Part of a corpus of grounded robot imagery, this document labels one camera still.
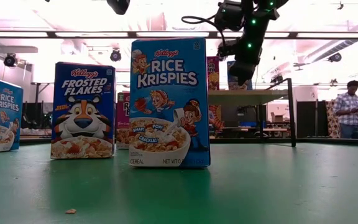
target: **crumb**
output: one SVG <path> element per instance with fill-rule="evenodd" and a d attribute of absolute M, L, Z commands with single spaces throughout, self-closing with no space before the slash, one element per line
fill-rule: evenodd
<path fill-rule="evenodd" d="M 76 212 L 77 212 L 77 210 L 75 210 L 75 209 L 70 209 L 70 210 L 67 210 L 67 211 L 66 211 L 66 214 L 72 215 L 72 214 L 75 214 Z"/>

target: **man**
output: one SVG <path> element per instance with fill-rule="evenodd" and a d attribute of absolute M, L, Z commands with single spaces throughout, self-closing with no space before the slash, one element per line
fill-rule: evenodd
<path fill-rule="evenodd" d="M 339 117 L 341 138 L 358 139 L 358 81 L 347 83 L 347 92 L 340 94 L 334 104 L 334 113 Z"/>

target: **tony the tiger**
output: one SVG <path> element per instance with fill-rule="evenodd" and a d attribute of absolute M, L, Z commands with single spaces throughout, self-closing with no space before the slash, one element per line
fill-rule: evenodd
<path fill-rule="evenodd" d="M 76 100 L 70 96 L 67 101 L 71 103 L 71 108 L 57 118 L 54 127 L 56 138 L 52 143 L 77 136 L 100 138 L 112 143 L 112 139 L 108 138 L 111 122 L 95 107 L 101 101 L 99 95 L 92 100 Z"/>

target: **green tabletop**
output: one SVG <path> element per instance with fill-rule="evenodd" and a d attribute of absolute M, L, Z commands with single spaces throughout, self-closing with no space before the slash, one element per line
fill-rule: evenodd
<path fill-rule="evenodd" d="M 207 169 L 0 153 L 0 224 L 358 223 L 358 147 L 215 144 Z M 66 215 L 74 208 L 77 213 Z"/>

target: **plaid shirt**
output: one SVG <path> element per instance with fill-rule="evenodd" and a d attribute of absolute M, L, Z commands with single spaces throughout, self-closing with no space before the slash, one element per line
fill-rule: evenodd
<path fill-rule="evenodd" d="M 352 110 L 358 109 L 358 96 L 351 96 L 347 93 L 340 94 L 334 104 L 334 113 L 339 110 Z M 352 113 L 339 116 L 340 124 L 358 125 L 358 113 Z"/>

